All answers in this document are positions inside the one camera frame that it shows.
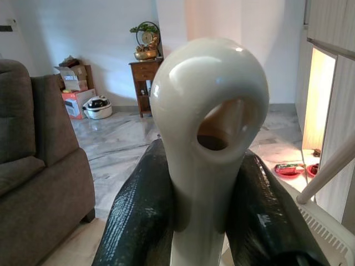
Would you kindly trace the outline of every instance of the wooden side table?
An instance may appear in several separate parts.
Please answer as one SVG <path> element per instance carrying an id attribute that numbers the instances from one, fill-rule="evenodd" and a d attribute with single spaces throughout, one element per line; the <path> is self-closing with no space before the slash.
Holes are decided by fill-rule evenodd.
<path id="1" fill-rule="evenodd" d="M 157 72 L 163 59 L 156 59 L 149 62 L 132 62 L 129 63 L 132 69 L 132 76 L 134 80 L 135 93 L 137 95 L 138 108 L 140 117 L 143 114 L 151 114 L 149 93 L 147 87 L 147 80 L 150 85 L 153 82 L 155 73 Z"/>

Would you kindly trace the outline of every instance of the glossy white sculpture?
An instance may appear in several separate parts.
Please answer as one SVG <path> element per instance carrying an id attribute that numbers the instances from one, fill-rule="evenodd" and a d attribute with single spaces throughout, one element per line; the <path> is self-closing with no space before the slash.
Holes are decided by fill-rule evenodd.
<path id="1" fill-rule="evenodd" d="M 160 66 L 150 95 L 174 185 L 171 265 L 217 266 L 235 178 L 268 109 L 264 71 L 228 39 L 197 39 Z"/>

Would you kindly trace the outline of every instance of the hole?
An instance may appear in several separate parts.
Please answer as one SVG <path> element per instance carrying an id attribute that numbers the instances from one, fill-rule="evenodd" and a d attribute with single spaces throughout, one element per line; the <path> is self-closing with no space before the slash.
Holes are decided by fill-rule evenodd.
<path id="1" fill-rule="evenodd" d="M 197 141 L 206 149 L 221 151 L 243 141 L 252 121 L 252 104 L 246 99 L 224 101 L 205 116 L 197 132 Z"/>

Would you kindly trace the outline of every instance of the gray sofa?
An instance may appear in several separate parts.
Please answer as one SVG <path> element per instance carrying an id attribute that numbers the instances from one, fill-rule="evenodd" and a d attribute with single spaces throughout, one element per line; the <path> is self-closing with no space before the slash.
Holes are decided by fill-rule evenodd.
<path id="1" fill-rule="evenodd" d="M 0 59 L 0 265 L 36 265 L 82 219 L 93 178 L 53 75 Z"/>

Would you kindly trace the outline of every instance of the white wall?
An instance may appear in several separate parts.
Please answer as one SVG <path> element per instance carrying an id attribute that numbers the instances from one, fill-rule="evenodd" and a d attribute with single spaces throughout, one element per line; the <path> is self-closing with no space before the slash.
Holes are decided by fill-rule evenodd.
<path id="1" fill-rule="evenodd" d="M 136 105 L 128 63 L 137 46 L 131 27 L 158 22 L 155 0 L 12 0 L 40 75 L 56 73 L 68 55 L 92 65 L 99 94 Z"/>
<path id="2" fill-rule="evenodd" d="M 0 0 L 0 25 L 8 25 L 7 19 L 15 19 L 9 0 Z M 30 75 L 37 75 L 32 57 L 28 51 L 21 29 L 13 28 L 13 32 L 0 32 L 0 54 L 2 58 L 12 59 L 25 65 Z"/>
<path id="3" fill-rule="evenodd" d="M 264 67 L 270 103 L 294 103 L 304 5 L 305 0 L 157 0 L 160 28 L 174 25 L 168 38 L 161 32 L 163 47 L 174 47 L 173 40 L 182 45 L 200 37 L 233 39 Z"/>

